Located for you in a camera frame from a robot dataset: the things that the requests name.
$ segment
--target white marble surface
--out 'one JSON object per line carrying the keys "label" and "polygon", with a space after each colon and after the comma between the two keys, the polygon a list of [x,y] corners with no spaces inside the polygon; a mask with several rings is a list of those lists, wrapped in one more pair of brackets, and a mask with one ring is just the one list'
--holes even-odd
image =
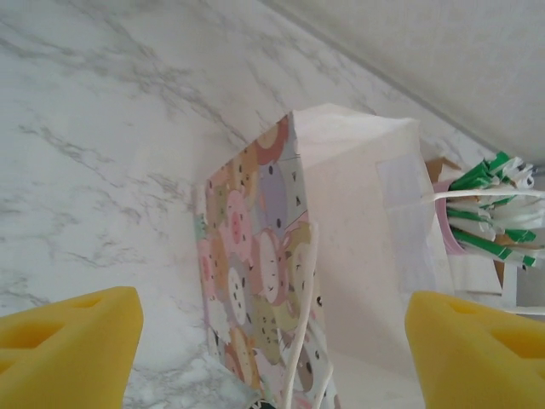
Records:
{"label": "white marble surface", "polygon": [[114,285],[145,326],[126,408],[235,408],[205,353],[191,185],[290,109],[413,117],[485,153],[255,0],[4,0],[0,314]]}

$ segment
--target cartoon bear face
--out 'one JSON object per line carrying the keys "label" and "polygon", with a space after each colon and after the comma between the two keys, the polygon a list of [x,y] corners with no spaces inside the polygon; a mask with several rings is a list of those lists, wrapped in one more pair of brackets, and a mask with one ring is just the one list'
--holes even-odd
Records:
{"label": "cartoon bear face", "polygon": [[255,143],[248,145],[232,160],[233,189],[244,194],[248,207],[251,207],[257,196],[258,164]]}
{"label": "cartoon bear face", "polygon": [[240,328],[233,328],[231,333],[238,364],[242,372],[241,379],[254,389],[259,389],[260,379],[254,357],[254,341],[248,338]]}
{"label": "cartoon bear face", "polygon": [[211,278],[214,281],[215,296],[222,301],[226,301],[229,261],[227,260],[223,240],[217,231],[210,234],[209,260]]}
{"label": "cartoon bear face", "polygon": [[261,296],[254,296],[254,332],[255,347],[258,348],[267,360],[276,365],[280,361],[280,347],[278,345],[278,325],[272,306]]}
{"label": "cartoon bear face", "polygon": [[249,261],[252,250],[252,225],[248,207],[241,192],[232,190],[227,198],[227,218],[220,225],[220,233],[227,254],[234,253]]}
{"label": "cartoon bear face", "polygon": [[255,150],[259,164],[278,161],[284,150],[284,144],[289,137],[289,126],[288,117],[283,117],[273,128],[255,140]]}
{"label": "cartoon bear face", "polygon": [[229,260],[228,294],[229,319],[236,325],[243,327],[244,331],[252,331],[252,296],[248,280],[248,268],[235,256]]}
{"label": "cartoon bear face", "polygon": [[262,295],[272,305],[280,305],[285,301],[290,285],[284,248],[274,232],[267,228],[261,232],[258,241]]}
{"label": "cartoon bear face", "polygon": [[278,164],[270,163],[260,166],[259,176],[262,226],[271,228],[278,237],[284,237],[288,225],[288,203],[282,172]]}

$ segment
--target white paper bag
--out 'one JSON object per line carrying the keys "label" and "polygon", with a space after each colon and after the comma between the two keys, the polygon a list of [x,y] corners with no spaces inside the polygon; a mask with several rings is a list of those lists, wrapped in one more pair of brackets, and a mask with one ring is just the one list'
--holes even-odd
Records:
{"label": "white paper bag", "polygon": [[342,407],[424,407],[404,334],[413,291],[453,293],[418,123],[333,105],[293,113]]}

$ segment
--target pink cup rim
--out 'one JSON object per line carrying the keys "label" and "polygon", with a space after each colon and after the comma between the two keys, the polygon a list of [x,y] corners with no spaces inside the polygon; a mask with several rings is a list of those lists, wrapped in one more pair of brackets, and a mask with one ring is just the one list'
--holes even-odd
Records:
{"label": "pink cup rim", "polygon": [[[447,192],[449,186],[453,181],[438,181],[433,184],[433,191],[436,193]],[[435,200],[435,212],[437,213],[437,219],[439,226],[441,227],[441,234],[443,235],[443,242],[445,243],[446,254],[460,256],[467,254],[466,251],[458,244],[452,230],[450,229],[449,219],[446,215],[446,199]]]}

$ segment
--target pastel animal print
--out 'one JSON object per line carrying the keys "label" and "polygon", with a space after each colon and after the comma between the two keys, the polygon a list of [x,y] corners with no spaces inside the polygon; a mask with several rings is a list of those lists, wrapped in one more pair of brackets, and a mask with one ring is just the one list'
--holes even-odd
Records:
{"label": "pastel animal print", "polygon": [[234,253],[241,261],[250,261],[252,250],[250,214],[244,196],[238,190],[232,190],[227,197],[227,219],[220,225],[220,233],[228,255]]}
{"label": "pastel animal print", "polygon": [[284,150],[282,151],[282,155],[280,155],[280,160],[290,160],[293,158],[299,157],[299,147],[297,144],[297,134],[295,133],[295,126],[294,126],[294,120],[293,115],[287,115],[286,118],[288,119],[289,123],[289,129],[288,129],[288,141],[284,145]]}
{"label": "pastel animal print", "polygon": [[301,170],[301,160],[294,158],[278,162],[278,167],[284,178],[286,186],[286,200],[288,205],[287,225],[296,221],[307,211],[307,195],[305,194],[305,182]]}
{"label": "pastel animal print", "polygon": [[253,331],[252,308],[254,303],[250,291],[248,279],[248,267],[235,256],[229,260],[228,293],[229,303],[227,313],[229,321],[234,325],[240,325],[247,334]]}
{"label": "pastel animal print", "polygon": [[201,283],[203,285],[203,294],[206,298],[215,297],[214,273],[212,271],[212,256],[210,253],[210,243],[207,239],[197,242],[198,262],[201,270]]}
{"label": "pastel animal print", "polygon": [[242,372],[241,379],[253,389],[260,389],[259,372],[253,350],[254,340],[238,327],[231,330],[231,339]]}
{"label": "pastel animal print", "polygon": [[242,373],[240,362],[238,362],[237,351],[231,343],[225,346],[225,367],[237,378],[243,379],[244,374]]}
{"label": "pastel animal print", "polygon": [[271,364],[276,365],[280,361],[280,347],[273,307],[261,296],[254,296],[253,304],[255,347],[261,350]]}
{"label": "pastel animal print", "polygon": [[257,162],[269,164],[278,161],[289,136],[290,123],[288,117],[283,117],[272,129],[255,140]]}
{"label": "pastel animal print", "polygon": [[211,327],[207,329],[208,350],[210,355],[220,363],[225,364],[225,343],[218,337],[218,334]]}
{"label": "pastel animal print", "polygon": [[268,389],[277,404],[280,404],[283,399],[285,366],[282,363],[271,364],[260,349],[254,349],[254,354],[259,373],[266,379],[264,389]]}
{"label": "pastel animal print", "polygon": [[227,300],[227,272],[229,270],[229,261],[223,240],[219,232],[215,231],[209,234],[210,253],[209,269],[211,278],[214,281],[215,296],[221,301]]}
{"label": "pastel animal print", "polygon": [[209,181],[210,189],[206,201],[206,220],[212,229],[217,229],[225,220],[227,214],[227,185],[213,186]]}
{"label": "pastel animal print", "polygon": [[262,226],[271,228],[278,237],[284,237],[288,222],[288,202],[284,178],[278,164],[270,163],[260,166],[259,176]]}
{"label": "pastel animal print", "polygon": [[[303,277],[311,231],[293,115],[196,187],[193,198],[209,351],[277,406],[301,299],[312,288],[292,400],[294,409],[310,409],[329,364],[320,349],[318,277],[313,285]],[[320,409],[339,409],[333,385]]]}
{"label": "pastel animal print", "polygon": [[248,207],[254,204],[257,197],[258,176],[257,152],[255,143],[251,143],[232,160],[232,189],[244,193]]}
{"label": "pastel animal print", "polygon": [[231,342],[231,336],[230,336],[230,326],[229,321],[227,319],[227,312],[225,310],[225,305],[218,300],[215,299],[205,299],[204,300],[209,318],[208,322],[212,330],[217,334],[217,336],[224,342],[229,343]]}
{"label": "pastel animal print", "polygon": [[[286,245],[286,256],[288,257],[288,272],[290,285],[296,293],[296,300],[302,299],[305,288],[303,267],[310,249],[311,231],[310,224],[307,222],[298,222],[297,228],[287,233],[288,244]],[[313,281],[313,303],[311,304],[311,318],[317,320],[324,327],[324,313],[322,308],[322,295],[320,292],[319,281]]]}
{"label": "pastel animal print", "polygon": [[263,290],[261,294],[272,304],[280,305],[288,295],[289,281],[284,247],[270,229],[264,229],[259,242],[259,273]]}

